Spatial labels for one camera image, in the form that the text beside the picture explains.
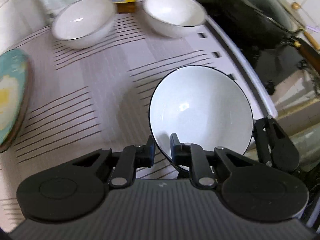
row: teal plate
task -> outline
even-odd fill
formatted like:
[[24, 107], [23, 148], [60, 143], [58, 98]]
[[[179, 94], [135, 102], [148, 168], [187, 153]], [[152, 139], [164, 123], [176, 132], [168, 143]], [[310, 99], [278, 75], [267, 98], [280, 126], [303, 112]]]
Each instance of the teal plate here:
[[28, 57], [13, 49], [0, 56], [0, 145], [12, 130], [28, 77]]

